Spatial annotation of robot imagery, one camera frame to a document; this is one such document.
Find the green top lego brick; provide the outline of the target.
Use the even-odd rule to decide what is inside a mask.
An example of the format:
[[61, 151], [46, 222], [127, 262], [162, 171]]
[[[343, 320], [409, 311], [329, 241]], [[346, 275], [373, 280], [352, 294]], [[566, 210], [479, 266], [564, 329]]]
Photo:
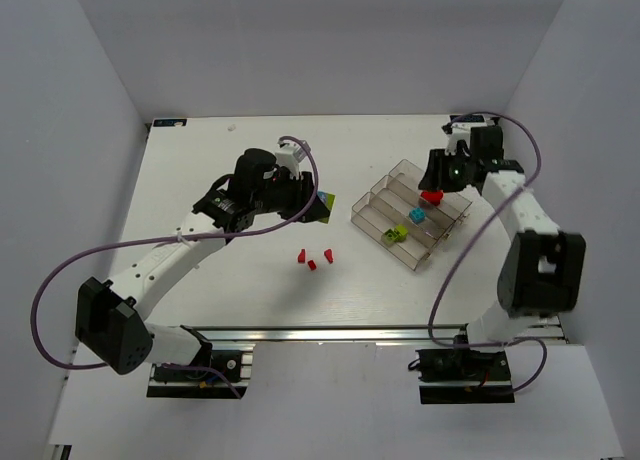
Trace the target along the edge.
[[396, 231], [393, 230], [393, 229], [387, 230], [383, 234], [383, 240], [385, 241], [386, 244], [394, 244], [397, 241], [397, 233], [396, 233]]

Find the red rounded lego brick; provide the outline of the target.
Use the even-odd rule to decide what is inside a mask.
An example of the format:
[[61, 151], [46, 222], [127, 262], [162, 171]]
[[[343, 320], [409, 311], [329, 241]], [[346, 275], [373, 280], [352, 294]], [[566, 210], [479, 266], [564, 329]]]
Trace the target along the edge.
[[444, 192], [438, 191], [422, 191], [420, 193], [420, 204], [423, 206], [438, 207], [444, 198]]

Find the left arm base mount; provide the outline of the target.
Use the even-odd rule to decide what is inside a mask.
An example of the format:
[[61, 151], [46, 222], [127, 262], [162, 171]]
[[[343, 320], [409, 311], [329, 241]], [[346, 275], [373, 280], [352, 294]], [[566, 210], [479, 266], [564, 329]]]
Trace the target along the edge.
[[146, 396], [158, 399], [240, 400], [251, 378], [254, 345], [214, 343], [191, 367], [154, 364]]

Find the clear three-compartment organizer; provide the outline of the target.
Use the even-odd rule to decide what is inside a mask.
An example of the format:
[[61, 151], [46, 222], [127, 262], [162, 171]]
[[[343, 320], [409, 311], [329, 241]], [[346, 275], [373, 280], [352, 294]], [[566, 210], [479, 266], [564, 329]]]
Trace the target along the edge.
[[[424, 171], [407, 159], [376, 182], [351, 208], [351, 222], [396, 257], [409, 269], [419, 270], [438, 246], [468, 216], [471, 201], [459, 193], [445, 193], [438, 207], [420, 204], [418, 184]], [[420, 207], [426, 220], [419, 225], [408, 218], [411, 209]], [[383, 234], [404, 225], [404, 242], [386, 244]]]

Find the aluminium table rail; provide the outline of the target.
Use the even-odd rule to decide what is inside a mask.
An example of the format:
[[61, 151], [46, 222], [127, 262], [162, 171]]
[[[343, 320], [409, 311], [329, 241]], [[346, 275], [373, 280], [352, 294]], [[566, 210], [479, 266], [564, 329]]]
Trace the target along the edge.
[[[349, 328], [338, 327], [281, 327], [281, 328], [199, 328], [195, 329], [200, 335], [210, 341], [429, 341], [429, 331], [426, 327], [382, 327], [356, 326]], [[445, 326], [433, 328], [436, 339], [453, 340], [462, 333], [460, 326]], [[537, 337], [550, 342], [567, 342], [563, 329], [559, 324], [539, 324], [526, 329], [517, 337]]]

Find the right corner label sticker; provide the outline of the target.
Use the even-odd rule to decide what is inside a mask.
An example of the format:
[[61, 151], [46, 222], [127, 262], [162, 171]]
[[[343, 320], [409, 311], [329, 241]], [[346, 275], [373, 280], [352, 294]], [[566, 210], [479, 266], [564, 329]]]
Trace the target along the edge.
[[451, 124], [461, 123], [485, 123], [486, 120], [483, 115], [479, 114], [466, 114], [466, 115], [451, 115]]

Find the small green lego brick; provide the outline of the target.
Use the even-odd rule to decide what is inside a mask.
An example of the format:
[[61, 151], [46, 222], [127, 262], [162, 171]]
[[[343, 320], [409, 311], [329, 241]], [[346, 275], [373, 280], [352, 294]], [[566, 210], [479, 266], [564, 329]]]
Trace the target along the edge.
[[404, 225], [396, 225], [393, 229], [394, 241], [396, 243], [404, 242], [408, 236], [408, 229]]

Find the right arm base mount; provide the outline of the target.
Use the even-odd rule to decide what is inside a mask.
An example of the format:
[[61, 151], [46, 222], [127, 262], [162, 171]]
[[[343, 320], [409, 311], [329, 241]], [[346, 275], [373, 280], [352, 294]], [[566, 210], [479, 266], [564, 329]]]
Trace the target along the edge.
[[421, 349], [407, 369], [418, 373], [422, 405], [508, 404], [515, 402], [504, 351]]

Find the corner label sticker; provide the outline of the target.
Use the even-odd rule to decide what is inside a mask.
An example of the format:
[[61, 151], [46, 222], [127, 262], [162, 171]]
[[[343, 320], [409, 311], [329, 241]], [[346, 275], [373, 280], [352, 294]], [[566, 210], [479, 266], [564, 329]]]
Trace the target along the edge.
[[466, 115], [451, 115], [451, 124], [461, 123], [485, 123], [486, 120], [483, 115], [479, 114], [466, 114]]
[[184, 127], [187, 124], [186, 118], [164, 118], [155, 119], [152, 123], [153, 128], [174, 128]]

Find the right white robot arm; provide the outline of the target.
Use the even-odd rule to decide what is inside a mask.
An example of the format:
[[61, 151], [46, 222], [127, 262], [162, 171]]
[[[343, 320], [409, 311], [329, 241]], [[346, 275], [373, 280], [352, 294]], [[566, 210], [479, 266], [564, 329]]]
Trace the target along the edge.
[[430, 151], [420, 190], [457, 193], [475, 188], [493, 209], [489, 219], [499, 221], [510, 240], [497, 298], [466, 326], [460, 344], [497, 352], [535, 320], [575, 308], [586, 241], [562, 230], [541, 207], [531, 178], [518, 161], [505, 158], [500, 126], [448, 123], [443, 131], [448, 143]]

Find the left corner label sticker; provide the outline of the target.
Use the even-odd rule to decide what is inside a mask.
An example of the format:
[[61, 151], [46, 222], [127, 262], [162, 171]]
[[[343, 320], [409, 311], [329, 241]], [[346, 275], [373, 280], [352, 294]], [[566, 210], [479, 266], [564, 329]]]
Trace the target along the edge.
[[186, 118], [164, 118], [155, 119], [152, 123], [153, 128], [174, 128], [184, 127], [187, 124]]

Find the blue lego brick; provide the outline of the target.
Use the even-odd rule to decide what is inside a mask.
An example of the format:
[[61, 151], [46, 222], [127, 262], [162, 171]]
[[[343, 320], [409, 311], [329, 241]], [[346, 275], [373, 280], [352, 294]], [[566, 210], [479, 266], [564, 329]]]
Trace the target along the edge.
[[413, 224], [419, 225], [426, 220], [426, 214], [420, 207], [415, 207], [410, 210], [408, 218]]

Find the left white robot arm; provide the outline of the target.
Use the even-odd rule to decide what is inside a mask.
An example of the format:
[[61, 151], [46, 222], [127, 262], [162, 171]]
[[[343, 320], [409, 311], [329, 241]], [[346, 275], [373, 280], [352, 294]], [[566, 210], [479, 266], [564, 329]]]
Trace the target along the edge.
[[275, 152], [246, 150], [233, 173], [216, 180], [176, 228], [139, 261], [105, 281], [91, 278], [78, 293], [77, 339], [117, 374], [143, 363], [190, 369], [211, 364], [212, 345], [191, 327], [154, 325], [159, 301], [187, 274], [233, 239], [250, 235], [256, 216], [277, 214], [286, 224], [329, 217], [318, 195], [317, 172], [303, 171], [303, 141], [283, 137]]

